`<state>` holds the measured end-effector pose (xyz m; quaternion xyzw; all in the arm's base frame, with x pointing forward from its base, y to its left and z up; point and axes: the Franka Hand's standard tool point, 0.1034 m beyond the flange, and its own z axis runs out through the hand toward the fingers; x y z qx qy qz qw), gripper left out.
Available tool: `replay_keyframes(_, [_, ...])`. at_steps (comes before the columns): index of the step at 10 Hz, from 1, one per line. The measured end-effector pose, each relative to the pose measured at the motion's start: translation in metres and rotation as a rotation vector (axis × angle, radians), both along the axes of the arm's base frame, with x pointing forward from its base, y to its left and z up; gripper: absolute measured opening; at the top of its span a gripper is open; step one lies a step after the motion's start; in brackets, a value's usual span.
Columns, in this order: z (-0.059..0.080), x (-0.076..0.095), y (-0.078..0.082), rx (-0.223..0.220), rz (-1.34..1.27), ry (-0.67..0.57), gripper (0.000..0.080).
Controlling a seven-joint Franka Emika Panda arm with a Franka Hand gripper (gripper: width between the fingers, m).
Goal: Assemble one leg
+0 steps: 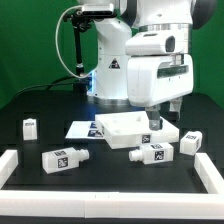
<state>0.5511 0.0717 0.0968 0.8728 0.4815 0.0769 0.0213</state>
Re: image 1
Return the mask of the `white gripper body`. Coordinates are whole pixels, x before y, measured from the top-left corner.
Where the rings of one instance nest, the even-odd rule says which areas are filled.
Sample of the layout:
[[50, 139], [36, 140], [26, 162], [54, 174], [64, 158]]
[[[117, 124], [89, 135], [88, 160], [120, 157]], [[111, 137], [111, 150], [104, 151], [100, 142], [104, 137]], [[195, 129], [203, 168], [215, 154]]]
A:
[[193, 62], [188, 54], [131, 57], [127, 64], [128, 99], [152, 107], [193, 90]]

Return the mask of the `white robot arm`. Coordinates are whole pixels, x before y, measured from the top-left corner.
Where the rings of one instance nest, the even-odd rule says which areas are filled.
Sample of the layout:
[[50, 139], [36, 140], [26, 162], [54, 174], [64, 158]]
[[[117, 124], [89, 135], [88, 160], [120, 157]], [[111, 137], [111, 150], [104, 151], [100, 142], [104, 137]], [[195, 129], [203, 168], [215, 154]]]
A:
[[92, 96], [126, 98], [160, 130], [159, 105], [193, 90], [191, 32], [204, 26], [217, 0], [78, 0], [94, 18], [98, 65]]

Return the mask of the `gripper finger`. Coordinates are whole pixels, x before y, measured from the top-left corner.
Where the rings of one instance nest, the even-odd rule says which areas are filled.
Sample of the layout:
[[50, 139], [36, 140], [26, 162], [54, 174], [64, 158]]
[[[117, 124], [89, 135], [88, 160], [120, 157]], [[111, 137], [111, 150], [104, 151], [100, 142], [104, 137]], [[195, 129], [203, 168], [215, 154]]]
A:
[[183, 102], [182, 97], [170, 100], [169, 111], [175, 113], [177, 115], [177, 119], [180, 119], [182, 102]]
[[149, 119], [149, 128], [154, 131], [162, 129], [162, 120], [157, 107], [149, 107], [146, 109], [146, 114]]

